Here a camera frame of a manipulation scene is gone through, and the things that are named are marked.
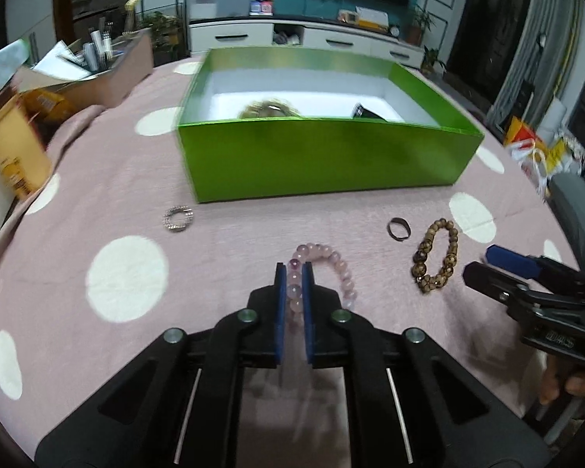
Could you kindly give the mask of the right human hand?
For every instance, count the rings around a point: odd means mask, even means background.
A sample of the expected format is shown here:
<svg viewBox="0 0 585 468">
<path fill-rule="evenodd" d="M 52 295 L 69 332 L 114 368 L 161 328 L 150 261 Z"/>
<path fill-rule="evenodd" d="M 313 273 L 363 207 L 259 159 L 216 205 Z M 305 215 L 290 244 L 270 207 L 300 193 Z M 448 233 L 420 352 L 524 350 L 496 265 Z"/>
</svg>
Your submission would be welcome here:
<svg viewBox="0 0 585 468">
<path fill-rule="evenodd" d="M 561 390 L 570 395 L 585 398 L 585 373 L 575 374 L 566 379 L 562 385 L 557 376 L 557 369 L 551 365 L 543 373 L 539 391 L 539 402 L 546 406 L 555 401 L 561 394 Z"/>
</svg>

